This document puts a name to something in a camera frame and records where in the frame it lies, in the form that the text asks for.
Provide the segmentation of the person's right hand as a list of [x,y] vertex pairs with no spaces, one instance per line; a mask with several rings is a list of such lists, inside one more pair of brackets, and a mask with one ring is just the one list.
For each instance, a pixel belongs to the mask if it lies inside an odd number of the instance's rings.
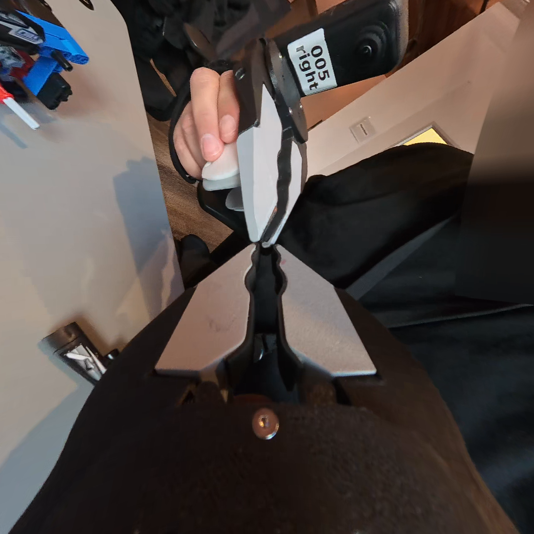
[[218,74],[197,68],[190,77],[190,101],[171,137],[182,177],[201,179],[205,164],[216,161],[224,147],[237,140],[239,115],[233,70]]

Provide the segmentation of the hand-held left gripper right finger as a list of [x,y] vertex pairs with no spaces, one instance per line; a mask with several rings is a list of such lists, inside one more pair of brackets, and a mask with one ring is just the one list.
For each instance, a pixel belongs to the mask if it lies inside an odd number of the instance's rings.
[[373,364],[334,286],[280,245],[281,315],[290,351],[329,377],[373,376]]

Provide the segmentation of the small white labelled plate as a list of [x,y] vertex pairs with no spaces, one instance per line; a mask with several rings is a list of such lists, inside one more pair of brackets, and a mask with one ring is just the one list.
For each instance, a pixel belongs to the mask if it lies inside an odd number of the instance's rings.
[[370,117],[364,117],[349,127],[354,139],[362,145],[375,137],[377,131]]

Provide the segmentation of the toy brick car model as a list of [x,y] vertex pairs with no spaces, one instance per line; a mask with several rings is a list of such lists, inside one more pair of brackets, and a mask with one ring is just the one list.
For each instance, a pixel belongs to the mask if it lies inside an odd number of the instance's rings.
[[32,130],[39,123],[22,103],[56,110],[73,94],[63,73],[88,62],[47,1],[1,1],[1,104]]

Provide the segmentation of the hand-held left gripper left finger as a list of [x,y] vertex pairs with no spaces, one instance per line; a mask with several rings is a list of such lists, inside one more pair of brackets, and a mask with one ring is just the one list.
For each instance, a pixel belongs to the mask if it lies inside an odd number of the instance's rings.
[[155,365],[158,374],[230,381],[225,363],[244,345],[253,310],[246,277],[256,252],[249,244],[196,285]]

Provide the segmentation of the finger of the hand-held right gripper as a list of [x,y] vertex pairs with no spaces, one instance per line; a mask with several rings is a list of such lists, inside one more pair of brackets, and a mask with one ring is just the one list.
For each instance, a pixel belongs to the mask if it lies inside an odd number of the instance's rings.
[[237,139],[241,197],[250,240],[274,243],[276,234],[266,232],[277,211],[278,154],[283,127],[266,86],[262,86],[259,125]]
[[283,141],[278,155],[276,213],[265,231],[265,245],[275,244],[304,188],[308,174],[306,144]]

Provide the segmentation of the person's right forearm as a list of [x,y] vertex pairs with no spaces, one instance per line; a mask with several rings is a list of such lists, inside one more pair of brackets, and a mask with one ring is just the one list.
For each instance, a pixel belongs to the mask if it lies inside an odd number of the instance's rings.
[[149,1],[180,67],[192,72],[231,59],[289,14],[290,1]]

